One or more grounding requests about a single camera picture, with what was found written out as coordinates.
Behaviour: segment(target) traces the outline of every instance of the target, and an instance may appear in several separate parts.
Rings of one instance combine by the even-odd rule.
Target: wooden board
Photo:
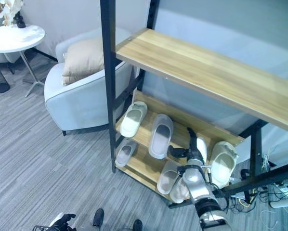
[[[171,201],[169,195],[163,195],[157,189],[157,183],[166,161],[165,159],[154,159],[148,154],[148,150],[145,147],[139,145],[127,165],[117,168]]]
[[[143,29],[117,58],[288,130],[288,81],[202,47]]]
[[[192,128],[195,132],[207,137],[206,141],[209,141],[209,139],[213,139],[216,142],[228,141],[234,146],[237,146],[244,140],[243,138],[232,134],[225,129],[209,124],[204,120],[198,119],[189,113],[177,109],[176,107],[167,105],[164,102],[147,96],[140,91],[135,92],[134,101],[143,101],[147,104],[149,110],[157,114],[164,113],[168,115],[173,121],[185,127]]]
[[[170,142],[170,144],[173,147],[185,148],[185,149],[189,148],[190,136],[187,131],[187,127],[193,128],[198,136],[202,136],[205,139],[206,145],[208,147],[207,163],[209,161],[212,148],[216,142],[228,141],[232,143],[233,145],[237,145],[243,141],[243,138],[239,136],[235,136],[228,131],[212,126],[200,119],[195,118],[192,115],[189,115],[172,106],[168,106],[162,103],[161,101],[158,101],[149,96],[146,96],[142,94],[140,91],[135,92],[134,98],[135,100],[145,102],[147,104],[147,107],[149,108],[144,120],[141,123],[141,126],[139,127],[138,132],[136,133],[134,137],[132,137],[133,140],[145,146],[146,148],[149,147],[153,122],[159,113],[167,114],[173,120],[174,130],[173,130],[173,136]],[[124,116],[122,116],[121,119],[116,123],[117,131],[120,130],[120,125],[123,121],[123,118]],[[178,159],[178,158],[172,157],[171,155],[168,155],[168,159],[169,158],[173,159],[176,162],[179,162],[182,165],[186,165],[186,158]]]

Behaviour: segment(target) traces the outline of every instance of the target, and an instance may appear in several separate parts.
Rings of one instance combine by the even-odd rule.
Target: white wall
[[[156,30],[288,79],[288,0],[161,0]],[[257,120],[150,73],[143,91],[237,134]],[[288,132],[265,126],[263,152],[276,145],[284,154]],[[249,141],[237,150],[248,159]]]
[[[146,26],[150,0],[117,0],[117,26],[136,32]],[[45,41],[37,48],[55,57],[57,43],[101,27],[100,0],[30,0],[21,10],[26,23],[43,27]]]

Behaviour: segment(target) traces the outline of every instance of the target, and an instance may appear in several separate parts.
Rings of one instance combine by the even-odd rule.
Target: beige cushion
[[[63,84],[68,85],[104,68],[102,38],[88,39],[68,47],[65,56]]]

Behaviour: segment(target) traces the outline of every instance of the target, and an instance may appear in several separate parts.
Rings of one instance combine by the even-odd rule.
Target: armchair
[[[44,86],[45,106],[52,119],[65,135],[66,130],[90,128],[108,123],[107,100],[105,90],[105,70],[81,79],[67,86],[62,85],[64,69],[63,54],[68,47],[80,40],[93,39],[102,35],[101,28],[77,35],[56,46],[59,64],[49,72]],[[116,29],[116,44],[128,38],[126,30]],[[132,66],[121,62],[116,66],[116,96],[128,86]],[[116,118],[123,111],[124,103],[117,108]]]

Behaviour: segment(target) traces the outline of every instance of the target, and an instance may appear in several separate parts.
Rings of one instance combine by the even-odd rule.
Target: person's foot
[[[143,227],[142,222],[139,219],[137,219],[137,220],[135,220],[135,222],[133,224],[132,230],[133,231],[142,231],[142,227]]]
[[[92,225],[100,228],[104,221],[104,216],[105,216],[104,210],[102,208],[97,209]]]

